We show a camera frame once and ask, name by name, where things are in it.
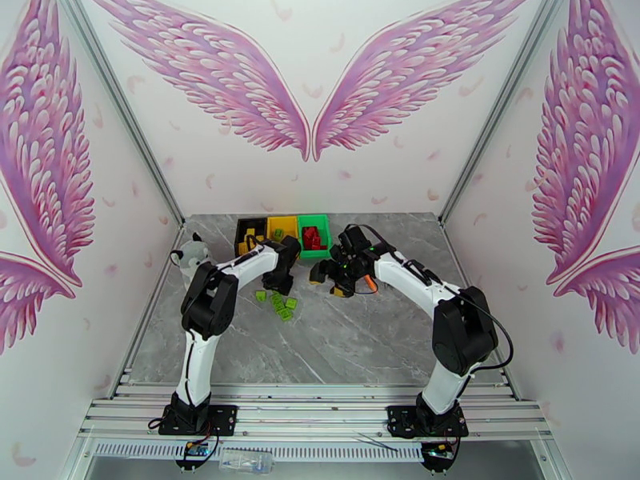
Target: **orange object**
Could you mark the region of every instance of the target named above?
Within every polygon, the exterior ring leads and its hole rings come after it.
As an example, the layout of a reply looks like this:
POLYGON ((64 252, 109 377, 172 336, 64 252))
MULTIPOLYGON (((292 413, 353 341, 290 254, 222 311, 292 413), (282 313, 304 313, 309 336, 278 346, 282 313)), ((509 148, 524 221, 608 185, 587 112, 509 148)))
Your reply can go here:
POLYGON ((368 274, 365 276, 365 282, 368 285, 369 289, 371 289, 371 292, 373 292, 373 293, 377 293, 378 292, 378 285, 375 283, 375 281, 368 274))

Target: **angel wing mural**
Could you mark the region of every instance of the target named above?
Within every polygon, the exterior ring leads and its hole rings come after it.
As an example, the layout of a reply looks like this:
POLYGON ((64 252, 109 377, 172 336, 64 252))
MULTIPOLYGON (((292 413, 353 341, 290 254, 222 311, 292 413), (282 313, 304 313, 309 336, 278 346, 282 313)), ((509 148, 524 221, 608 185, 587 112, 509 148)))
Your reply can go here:
POLYGON ((636 57, 602 0, 570 0, 569 27, 551 54, 538 136, 535 238, 554 252, 548 284, 577 292, 595 310, 598 332, 638 352, 637 247, 589 259, 638 162, 636 57))
POLYGON ((0 78, 0 182, 42 262, 0 251, 0 354, 33 333, 42 301, 73 298, 94 200, 82 93, 52 0, 30 0, 0 78))
POLYGON ((525 0, 460 0, 371 36, 352 58, 310 133, 274 62, 240 30, 155 0, 94 0, 149 68, 248 142, 292 146, 302 160, 348 150, 402 123, 498 43, 525 0))

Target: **black mounting plate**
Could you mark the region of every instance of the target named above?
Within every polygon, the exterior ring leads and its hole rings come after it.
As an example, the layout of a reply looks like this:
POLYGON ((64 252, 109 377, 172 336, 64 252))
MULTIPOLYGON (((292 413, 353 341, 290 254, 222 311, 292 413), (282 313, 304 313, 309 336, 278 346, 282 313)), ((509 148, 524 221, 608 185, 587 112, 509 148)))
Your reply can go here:
POLYGON ((185 423, 178 420, 175 411, 169 406, 165 406, 165 410, 162 413, 165 418, 158 428, 158 434, 174 436, 197 436, 200 434, 206 434, 207 428, 210 427, 211 436, 215 437, 215 433, 218 436, 233 436, 235 431, 235 423, 238 417, 237 406, 218 406, 215 404, 209 404, 206 410, 206 418, 208 421, 207 427, 200 431, 194 431, 185 427, 185 423))
POLYGON ((464 438, 469 436, 462 408, 456 406, 446 419, 431 430, 419 425, 416 406, 388 406, 386 428, 395 438, 464 438))

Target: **plastic bin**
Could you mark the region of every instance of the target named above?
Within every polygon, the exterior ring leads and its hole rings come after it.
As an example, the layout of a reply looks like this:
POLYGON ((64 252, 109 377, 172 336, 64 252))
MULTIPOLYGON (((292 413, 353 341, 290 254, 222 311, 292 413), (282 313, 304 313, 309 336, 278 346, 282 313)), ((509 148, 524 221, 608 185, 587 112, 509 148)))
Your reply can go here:
POLYGON ((299 238, 298 217, 268 217, 266 220, 266 237, 269 240, 275 240, 274 233, 278 228, 284 232, 283 237, 290 235, 293 238, 299 238))
POLYGON ((236 257, 240 257, 238 244, 245 241, 246 231, 252 228, 257 240, 263 240, 266 236, 266 218, 239 218, 235 227, 234 252, 236 257))
POLYGON ((298 215, 298 240, 302 250, 300 258, 328 258, 331 249, 331 233, 329 231, 329 217, 326 215, 298 215), (316 226, 320 234, 320 243, 326 246, 326 250, 305 250, 302 241, 302 229, 306 226, 316 226))

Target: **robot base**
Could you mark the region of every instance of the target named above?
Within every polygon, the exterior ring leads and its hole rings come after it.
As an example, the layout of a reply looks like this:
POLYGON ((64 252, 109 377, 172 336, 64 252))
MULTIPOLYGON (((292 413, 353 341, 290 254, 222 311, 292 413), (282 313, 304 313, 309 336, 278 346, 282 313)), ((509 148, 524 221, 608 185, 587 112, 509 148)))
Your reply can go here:
POLYGON ((180 401, 176 393, 171 404, 165 406, 158 434, 173 436, 233 436, 237 406, 210 405, 205 400, 200 406, 188 406, 180 401))
POLYGON ((469 436, 457 402, 444 414, 435 414, 418 395, 416 406, 388 406, 386 428, 395 438, 464 438, 469 436))

